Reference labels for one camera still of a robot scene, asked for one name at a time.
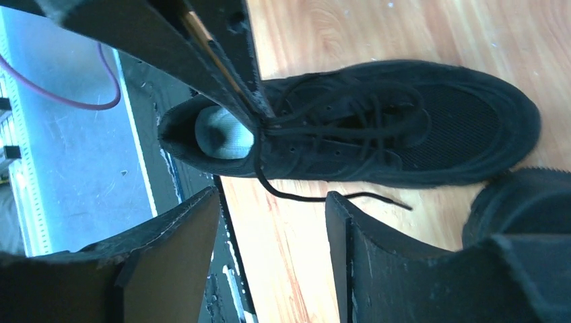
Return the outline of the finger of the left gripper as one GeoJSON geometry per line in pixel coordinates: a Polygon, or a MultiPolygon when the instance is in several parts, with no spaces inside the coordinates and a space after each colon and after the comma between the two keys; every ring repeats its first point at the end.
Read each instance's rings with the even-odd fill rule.
{"type": "MultiPolygon", "coordinates": [[[[47,17],[66,30],[119,49],[178,79],[178,2],[35,0],[2,1],[1,5],[47,17]]],[[[260,116],[237,119],[252,130],[260,116]]]]}
{"type": "Polygon", "coordinates": [[[246,1],[178,2],[178,80],[237,118],[273,117],[246,1]]]}

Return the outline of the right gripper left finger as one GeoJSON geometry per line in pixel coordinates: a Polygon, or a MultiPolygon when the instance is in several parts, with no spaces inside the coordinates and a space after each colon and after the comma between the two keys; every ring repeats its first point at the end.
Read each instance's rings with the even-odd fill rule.
{"type": "Polygon", "coordinates": [[[197,322],[220,213],[208,187],[77,252],[4,252],[1,321],[197,322]]]}

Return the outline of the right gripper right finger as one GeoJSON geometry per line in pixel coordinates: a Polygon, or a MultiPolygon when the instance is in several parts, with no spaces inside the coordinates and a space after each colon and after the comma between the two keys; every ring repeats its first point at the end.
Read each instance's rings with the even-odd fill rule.
{"type": "Polygon", "coordinates": [[[569,322],[570,236],[425,244],[337,192],[325,219],[341,322],[569,322]]]}

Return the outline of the black sneaker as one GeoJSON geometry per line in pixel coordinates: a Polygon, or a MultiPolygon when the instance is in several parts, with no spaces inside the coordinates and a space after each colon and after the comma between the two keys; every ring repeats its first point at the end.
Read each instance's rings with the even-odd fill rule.
{"type": "Polygon", "coordinates": [[[463,227],[466,248],[492,234],[569,234],[570,171],[530,167],[491,180],[463,227]]]}
{"type": "Polygon", "coordinates": [[[465,67],[377,61],[264,82],[274,118],[252,130],[203,95],[163,115],[161,146],[217,176],[463,186],[535,148],[538,108],[517,87],[465,67]]]}

